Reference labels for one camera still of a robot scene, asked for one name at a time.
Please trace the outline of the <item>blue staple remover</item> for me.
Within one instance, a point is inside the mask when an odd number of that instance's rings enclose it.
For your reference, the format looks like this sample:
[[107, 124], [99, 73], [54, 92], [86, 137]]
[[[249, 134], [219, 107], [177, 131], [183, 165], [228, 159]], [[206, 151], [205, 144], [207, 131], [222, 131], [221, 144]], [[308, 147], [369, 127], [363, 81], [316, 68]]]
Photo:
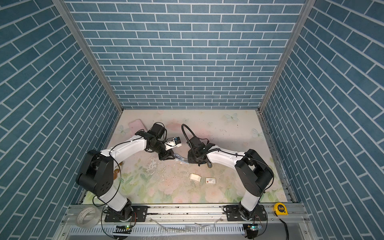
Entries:
[[179, 154], [174, 154], [174, 157], [175, 157], [176, 160], [178, 160], [178, 161], [180, 161], [180, 162], [182, 162], [182, 163], [189, 164], [188, 159], [185, 158], [185, 157], [182, 157], [182, 156], [179, 155]]

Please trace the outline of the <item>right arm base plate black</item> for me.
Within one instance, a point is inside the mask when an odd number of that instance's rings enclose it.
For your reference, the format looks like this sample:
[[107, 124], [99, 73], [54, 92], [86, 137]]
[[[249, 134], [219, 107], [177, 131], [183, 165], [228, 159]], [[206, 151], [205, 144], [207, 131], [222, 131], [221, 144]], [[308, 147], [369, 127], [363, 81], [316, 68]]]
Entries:
[[256, 205], [252, 211], [246, 210], [241, 204], [226, 205], [222, 207], [226, 214], [227, 221], [266, 221], [267, 212], [263, 205]]

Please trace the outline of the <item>white staple box sleeve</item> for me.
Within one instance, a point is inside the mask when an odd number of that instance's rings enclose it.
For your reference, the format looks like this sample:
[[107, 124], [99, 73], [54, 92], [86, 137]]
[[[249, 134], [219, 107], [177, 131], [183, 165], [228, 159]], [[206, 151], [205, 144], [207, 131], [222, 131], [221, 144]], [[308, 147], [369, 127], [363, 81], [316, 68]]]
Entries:
[[206, 178], [206, 184], [216, 184], [215, 178]]

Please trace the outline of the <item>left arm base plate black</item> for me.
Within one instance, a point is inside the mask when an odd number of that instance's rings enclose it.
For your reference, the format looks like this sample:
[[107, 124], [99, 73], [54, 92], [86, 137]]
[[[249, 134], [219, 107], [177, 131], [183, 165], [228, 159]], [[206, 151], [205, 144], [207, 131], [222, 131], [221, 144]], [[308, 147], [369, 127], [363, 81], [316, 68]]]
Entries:
[[134, 223], [144, 222], [148, 213], [148, 206], [129, 206], [120, 212], [107, 208], [103, 210], [106, 223]]

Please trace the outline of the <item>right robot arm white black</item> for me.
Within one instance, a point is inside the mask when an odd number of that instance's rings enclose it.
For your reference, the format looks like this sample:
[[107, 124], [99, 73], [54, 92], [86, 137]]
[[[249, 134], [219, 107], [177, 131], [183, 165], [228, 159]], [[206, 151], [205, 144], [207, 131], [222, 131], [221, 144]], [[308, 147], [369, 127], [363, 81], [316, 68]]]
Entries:
[[220, 164], [236, 170], [246, 189], [239, 203], [239, 213], [245, 220], [250, 220], [255, 214], [255, 208], [274, 180], [273, 170], [266, 164], [261, 156], [252, 149], [246, 152], [223, 150], [207, 142], [204, 144], [198, 137], [187, 140], [190, 147], [188, 162], [191, 164]]

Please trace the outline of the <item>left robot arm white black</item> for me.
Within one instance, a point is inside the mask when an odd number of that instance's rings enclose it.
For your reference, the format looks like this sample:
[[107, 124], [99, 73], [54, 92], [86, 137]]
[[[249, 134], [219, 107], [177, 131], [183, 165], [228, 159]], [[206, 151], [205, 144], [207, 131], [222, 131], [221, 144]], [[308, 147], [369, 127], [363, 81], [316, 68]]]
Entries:
[[86, 153], [80, 166], [76, 183], [93, 193], [99, 200], [119, 214], [128, 214], [129, 200], [119, 188], [114, 186], [114, 170], [128, 157], [142, 152], [151, 151], [158, 154], [159, 160], [173, 160], [172, 149], [166, 149], [167, 130], [156, 122], [147, 132], [139, 130], [127, 141], [102, 151], [90, 150]]

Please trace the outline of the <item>staple box tray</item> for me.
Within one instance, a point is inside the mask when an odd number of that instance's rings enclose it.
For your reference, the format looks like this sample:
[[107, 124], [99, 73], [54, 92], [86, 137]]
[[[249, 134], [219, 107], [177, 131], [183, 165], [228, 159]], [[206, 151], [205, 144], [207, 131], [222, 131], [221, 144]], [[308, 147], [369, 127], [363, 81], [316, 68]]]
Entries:
[[193, 181], [196, 181], [196, 182], [200, 182], [202, 177], [200, 175], [197, 175], [197, 174], [190, 174], [190, 180], [193, 180]]

